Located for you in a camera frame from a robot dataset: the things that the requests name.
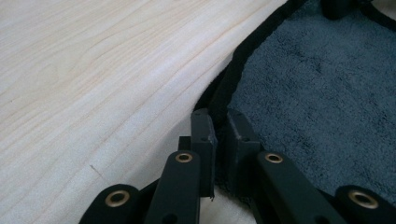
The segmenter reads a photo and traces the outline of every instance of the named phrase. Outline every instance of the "gray microfiber cloth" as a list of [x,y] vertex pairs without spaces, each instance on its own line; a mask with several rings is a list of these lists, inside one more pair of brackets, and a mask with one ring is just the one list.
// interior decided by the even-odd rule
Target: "gray microfiber cloth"
[[318,189],[396,205],[395,32],[359,11],[328,21],[310,0],[248,59],[229,107]]

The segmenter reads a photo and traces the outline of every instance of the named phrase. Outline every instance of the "black fabric edge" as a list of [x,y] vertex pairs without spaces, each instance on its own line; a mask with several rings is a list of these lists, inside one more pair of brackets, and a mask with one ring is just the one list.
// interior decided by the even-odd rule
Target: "black fabric edge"
[[373,4],[361,7],[361,13],[376,23],[396,32],[396,21],[380,12]]
[[289,0],[272,13],[235,50],[228,66],[205,90],[194,110],[207,107],[215,128],[224,124],[227,106],[231,102],[248,57],[259,45],[306,0]]

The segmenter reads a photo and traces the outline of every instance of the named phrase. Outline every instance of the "round hole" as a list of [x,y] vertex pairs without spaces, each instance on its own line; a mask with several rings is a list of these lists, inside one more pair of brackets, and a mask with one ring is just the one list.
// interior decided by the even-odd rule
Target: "round hole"
[[130,195],[126,190],[116,190],[106,197],[106,204],[109,207],[118,207],[128,202]]
[[189,162],[192,160],[192,155],[189,153],[181,153],[176,156],[178,162]]
[[268,153],[265,155],[265,159],[272,162],[272,163],[281,163],[283,161],[283,158],[274,154],[274,153]]
[[352,202],[368,208],[368,209],[376,209],[378,207],[378,202],[376,199],[374,199],[372,196],[358,191],[358,190],[352,190],[348,193],[349,199],[352,200]]
[[318,224],[330,224],[329,219],[323,216],[317,216],[315,217],[315,222]]
[[175,214],[168,214],[163,217],[163,224],[177,223],[177,216]]

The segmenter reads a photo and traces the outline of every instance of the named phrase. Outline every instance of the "brass ring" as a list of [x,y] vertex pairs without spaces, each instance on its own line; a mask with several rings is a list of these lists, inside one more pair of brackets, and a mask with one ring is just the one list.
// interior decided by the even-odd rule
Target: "brass ring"
[[189,153],[180,153],[176,156],[178,162],[189,162],[192,161],[192,155]]
[[[358,190],[351,190],[348,193],[349,199],[352,200],[352,202],[365,207],[365,208],[369,208],[369,209],[376,209],[378,207],[378,201],[373,198],[372,196],[363,193],[361,191]],[[358,197],[362,197],[364,198],[365,201],[360,200]]]
[[[118,201],[113,201],[112,197],[114,195],[118,195],[118,194],[122,195],[123,198]],[[121,205],[125,204],[126,202],[128,202],[129,198],[130,198],[130,195],[129,195],[128,191],[116,190],[116,191],[111,192],[109,195],[107,195],[105,202],[106,202],[107,206],[109,206],[109,207],[118,207],[118,206],[121,206]]]
[[265,159],[272,163],[281,163],[283,161],[283,158],[280,157],[279,155],[276,155],[275,153],[266,154]]

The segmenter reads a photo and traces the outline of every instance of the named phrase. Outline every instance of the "tabletop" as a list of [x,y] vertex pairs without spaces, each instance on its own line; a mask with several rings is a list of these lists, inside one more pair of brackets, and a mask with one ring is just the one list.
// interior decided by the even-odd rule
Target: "tabletop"
[[[0,2],[0,223],[78,223],[157,179],[233,50],[286,0]],[[202,199],[201,223],[254,223]]]

